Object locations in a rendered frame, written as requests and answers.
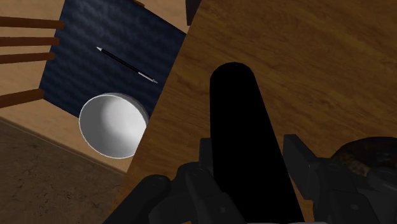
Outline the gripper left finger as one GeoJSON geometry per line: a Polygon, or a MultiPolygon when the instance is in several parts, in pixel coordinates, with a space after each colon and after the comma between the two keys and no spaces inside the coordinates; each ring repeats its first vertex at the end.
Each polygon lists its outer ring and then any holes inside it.
{"type": "Polygon", "coordinates": [[[174,179],[143,178],[104,224],[247,224],[213,178],[212,142],[200,140],[199,160],[181,165],[174,179]]]}

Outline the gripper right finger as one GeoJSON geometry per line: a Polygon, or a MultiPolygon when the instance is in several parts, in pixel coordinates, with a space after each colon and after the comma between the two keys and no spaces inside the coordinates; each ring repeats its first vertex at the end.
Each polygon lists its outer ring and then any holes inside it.
{"type": "Polygon", "coordinates": [[[282,156],[316,222],[397,224],[397,169],[379,167],[359,176],[337,160],[321,158],[295,134],[284,137],[282,156]]]}

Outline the dark patterned plate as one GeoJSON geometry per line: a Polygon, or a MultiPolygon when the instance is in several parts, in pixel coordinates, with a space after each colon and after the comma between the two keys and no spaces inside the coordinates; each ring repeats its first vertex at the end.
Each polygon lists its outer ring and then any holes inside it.
{"type": "Polygon", "coordinates": [[[397,169],[397,138],[366,137],[341,146],[331,157],[350,171],[366,176],[370,169],[397,169]]]}

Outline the white bowl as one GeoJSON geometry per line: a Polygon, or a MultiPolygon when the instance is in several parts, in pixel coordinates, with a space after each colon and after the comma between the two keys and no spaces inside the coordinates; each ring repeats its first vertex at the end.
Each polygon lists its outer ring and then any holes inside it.
{"type": "Polygon", "coordinates": [[[78,121],[81,135],[94,151],[105,157],[124,159],[136,154],[149,116],[133,97],[105,93],[83,105],[78,121]]]}

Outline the brown wooden table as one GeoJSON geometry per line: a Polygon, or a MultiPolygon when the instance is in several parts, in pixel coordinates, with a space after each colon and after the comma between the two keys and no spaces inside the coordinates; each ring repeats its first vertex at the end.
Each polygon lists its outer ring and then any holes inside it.
{"type": "Polygon", "coordinates": [[[316,222],[282,156],[397,137],[397,0],[202,0],[113,211],[212,142],[213,178],[247,224],[316,222]]]}

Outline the black and silver pen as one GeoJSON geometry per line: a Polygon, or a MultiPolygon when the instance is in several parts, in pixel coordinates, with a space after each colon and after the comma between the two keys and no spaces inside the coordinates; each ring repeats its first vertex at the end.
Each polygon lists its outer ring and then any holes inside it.
{"type": "Polygon", "coordinates": [[[129,63],[125,62],[124,60],[118,58],[116,55],[113,55],[111,52],[96,46],[96,49],[98,49],[98,51],[102,52],[103,54],[107,55],[108,57],[111,57],[113,60],[119,62],[120,64],[126,66],[127,68],[133,70],[134,72],[136,72],[137,74],[139,74],[140,76],[146,78],[147,80],[153,82],[153,83],[158,83],[157,80],[155,80],[154,78],[148,76],[147,74],[144,74],[143,72],[141,72],[140,70],[138,70],[137,68],[135,68],[134,66],[130,65],[129,63]]]}

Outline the dark blue rug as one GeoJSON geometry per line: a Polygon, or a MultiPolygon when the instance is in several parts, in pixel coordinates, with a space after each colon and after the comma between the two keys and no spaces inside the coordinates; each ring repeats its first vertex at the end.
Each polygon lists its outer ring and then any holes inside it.
{"type": "Polygon", "coordinates": [[[40,82],[45,100],[79,116],[104,93],[127,94],[152,114],[186,34],[132,0],[65,0],[40,82]],[[99,46],[157,84],[96,49],[99,46]]]}

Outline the brown wooden chair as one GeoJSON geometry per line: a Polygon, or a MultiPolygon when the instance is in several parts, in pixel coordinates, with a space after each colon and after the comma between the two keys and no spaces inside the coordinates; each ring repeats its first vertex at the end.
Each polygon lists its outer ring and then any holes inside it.
{"type": "MultiPolygon", "coordinates": [[[[63,29],[64,23],[60,20],[45,20],[20,17],[0,17],[0,27],[17,27],[33,29],[63,29]]],[[[60,43],[59,38],[49,37],[0,37],[0,47],[5,46],[55,46],[60,43]]],[[[53,60],[55,54],[22,53],[0,55],[0,64],[15,64],[22,62],[37,62],[53,60]]],[[[40,88],[0,95],[0,108],[7,108],[18,104],[38,101],[44,98],[44,91],[40,88]]]]}

